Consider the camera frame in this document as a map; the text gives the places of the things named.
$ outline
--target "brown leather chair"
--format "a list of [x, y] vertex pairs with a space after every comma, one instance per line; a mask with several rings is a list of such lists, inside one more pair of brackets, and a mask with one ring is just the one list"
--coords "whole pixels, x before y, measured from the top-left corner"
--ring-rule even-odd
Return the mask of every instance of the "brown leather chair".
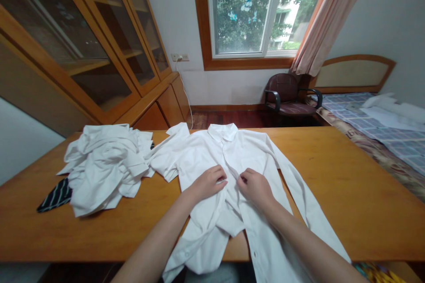
[[[317, 95], [317, 106], [313, 107], [298, 102], [299, 91], [313, 91]], [[296, 78], [292, 74], [273, 75], [264, 90], [266, 106], [285, 116], [311, 116], [322, 106], [323, 96], [316, 89], [298, 88]]]

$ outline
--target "hand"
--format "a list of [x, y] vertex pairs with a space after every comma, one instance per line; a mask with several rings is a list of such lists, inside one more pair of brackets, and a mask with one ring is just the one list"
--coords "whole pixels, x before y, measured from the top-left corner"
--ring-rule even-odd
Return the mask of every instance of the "hand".
[[240, 174], [237, 183], [240, 192], [262, 212], [275, 201], [267, 179], [251, 168], [247, 168]]
[[227, 179], [227, 176], [223, 167], [217, 165], [205, 170], [188, 189], [190, 189], [190, 192], [194, 194], [198, 201], [201, 201], [222, 190], [227, 185], [225, 179]]

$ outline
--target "curtain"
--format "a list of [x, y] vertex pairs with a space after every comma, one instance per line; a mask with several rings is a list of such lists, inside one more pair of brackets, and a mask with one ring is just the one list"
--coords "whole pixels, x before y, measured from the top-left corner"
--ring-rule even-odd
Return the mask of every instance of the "curtain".
[[296, 74], [316, 76], [357, 0], [319, 0], [292, 63]]

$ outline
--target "bed headboard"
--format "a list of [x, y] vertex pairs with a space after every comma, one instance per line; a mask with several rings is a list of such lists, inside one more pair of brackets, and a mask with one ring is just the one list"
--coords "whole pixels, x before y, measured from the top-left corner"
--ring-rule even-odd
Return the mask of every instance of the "bed headboard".
[[326, 60], [309, 88], [324, 94], [379, 92], [396, 62], [379, 55], [356, 54]]

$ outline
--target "chair armrest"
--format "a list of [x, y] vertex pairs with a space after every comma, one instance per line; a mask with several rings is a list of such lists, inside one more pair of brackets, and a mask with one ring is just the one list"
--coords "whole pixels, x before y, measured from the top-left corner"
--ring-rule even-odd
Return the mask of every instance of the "chair armrest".
[[280, 111], [280, 96], [279, 96], [279, 93], [277, 93], [276, 91], [269, 91], [269, 90], [264, 90], [264, 92], [266, 93], [266, 100], [264, 101], [264, 103], [267, 104], [267, 95], [269, 93], [272, 93], [272, 94], [274, 94], [274, 98], [276, 99], [274, 101], [274, 104], [275, 104], [274, 110], [277, 111], [277, 112]]
[[319, 90], [316, 89], [311, 89], [311, 88], [299, 88], [299, 91], [313, 91], [316, 96], [317, 96], [317, 105], [316, 105], [316, 109], [318, 109], [319, 107], [322, 106], [322, 102], [323, 102], [323, 95]]

